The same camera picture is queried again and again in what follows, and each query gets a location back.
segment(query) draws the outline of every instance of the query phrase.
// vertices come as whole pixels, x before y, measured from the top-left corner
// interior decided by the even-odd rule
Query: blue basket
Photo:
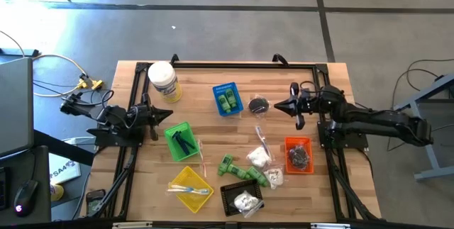
[[[235,95],[236,99],[236,107],[231,109],[231,112],[225,112],[222,109],[221,103],[218,100],[218,97],[222,94],[226,94],[226,89],[232,89],[233,94]],[[235,82],[231,82],[228,84],[222,84],[220,86],[214,86],[213,87],[213,94],[214,94],[214,99],[216,100],[216,105],[218,106],[218,111],[221,116],[229,116],[234,113],[239,113],[243,110],[243,103],[241,103],[241,98],[240,94],[238,93],[238,89],[236,88]]]

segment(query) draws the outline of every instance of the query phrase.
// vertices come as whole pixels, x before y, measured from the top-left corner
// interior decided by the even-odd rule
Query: wooden tabletop
[[[127,108],[133,84],[136,61],[119,61],[113,79],[115,95],[110,104]],[[346,98],[353,102],[352,88],[344,63],[328,63],[331,84],[345,91]],[[249,100],[256,94],[264,96],[272,104],[289,97],[291,82],[312,81],[307,69],[176,69],[183,89],[182,98],[175,104],[166,104],[150,85],[149,94],[157,108],[172,109],[174,113],[158,127],[158,141],[147,140],[139,149],[131,190],[128,220],[185,220],[185,221],[250,221],[250,222],[328,222],[335,221],[331,188],[324,151],[319,146],[316,129],[318,115],[304,115],[306,125],[296,130],[294,118],[270,107],[266,116],[258,120],[247,110]],[[245,110],[239,114],[222,117],[218,114],[212,87],[235,82]],[[214,194],[201,210],[194,214],[175,196],[165,194],[167,184],[181,170],[190,166],[201,175],[199,156],[182,162],[174,162],[167,147],[163,131],[181,122],[188,122],[196,138],[204,144],[203,155],[207,166],[206,182]],[[232,154],[234,164],[247,169],[251,166],[246,155],[260,144],[255,125],[260,124],[267,138],[276,163],[284,164],[284,138],[302,136],[311,138],[314,156],[314,174],[285,175],[284,185],[272,190],[261,188],[265,207],[249,219],[242,215],[226,217],[223,211],[219,188],[238,182],[230,174],[217,175],[218,165],[224,154]],[[118,148],[110,147],[99,153],[93,163],[87,192],[96,189],[109,190],[114,177]],[[345,150],[350,184],[369,210],[380,217],[374,182],[365,156],[357,150]],[[118,212],[124,188],[120,189],[117,201]],[[339,191],[346,214],[345,195]],[[85,204],[81,214],[85,214]]]

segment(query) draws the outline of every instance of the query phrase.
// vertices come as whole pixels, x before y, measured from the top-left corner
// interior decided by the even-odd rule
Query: gray floor
[[[316,0],[72,1],[108,4],[317,5]],[[324,2],[326,6],[332,7],[454,7],[452,0]],[[30,14],[30,6],[23,8],[20,4],[6,6],[6,9],[8,13],[1,14],[0,20],[8,25],[2,25],[1,29],[24,47],[71,57],[91,77],[103,79],[107,84],[114,77],[117,60],[168,60],[173,53],[177,53],[182,60],[268,61],[278,52],[290,61],[327,61],[318,13],[60,10],[33,6],[33,14]],[[327,13],[327,20],[336,62],[348,63],[355,99],[366,106],[389,108],[394,83],[411,62],[447,59],[454,54],[454,14]],[[0,45],[6,44],[13,45],[0,37]],[[419,67],[436,74],[446,74],[453,72],[454,62],[421,63]],[[36,79],[61,84],[74,83],[78,75],[70,64],[52,59],[36,62],[34,74]],[[419,87],[429,86],[433,81],[430,75],[418,72],[412,73],[411,79]],[[414,90],[402,81],[397,89],[396,101],[402,101],[413,93]],[[84,131],[93,127],[93,122],[59,113],[60,102],[59,99],[36,97],[35,127],[56,138],[87,135]],[[48,122],[48,115],[52,116],[52,122]],[[370,137],[369,141],[382,216],[394,222],[452,226],[454,177],[416,183],[413,173],[430,166],[423,149],[406,145],[386,152],[386,138]],[[392,142],[393,145],[398,143],[397,140]],[[437,146],[436,152],[443,158],[441,164],[454,164],[454,148]]]

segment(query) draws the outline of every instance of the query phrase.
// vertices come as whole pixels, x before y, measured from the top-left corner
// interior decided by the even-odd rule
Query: computer mouse
[[[28,216],[33,211],[37,189],[38,182],[32,179],[23,182],[19,186],[14,198],[14,213],[16,213],[16,216]]]

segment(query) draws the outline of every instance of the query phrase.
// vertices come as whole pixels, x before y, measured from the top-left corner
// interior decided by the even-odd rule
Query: yellow basket
[[[209,195],[200,194],[188,194],[180,193],[177,194],[178,199],[186,205],[192,212],[197,213],[199,209],[208,201],[213,195],[213,189],[209,186],[194,170],[189,166],[186,166],[177,177],[170,182],[170,184],[177,184],[180,186],[189,186],[195,189],[209,189]]]

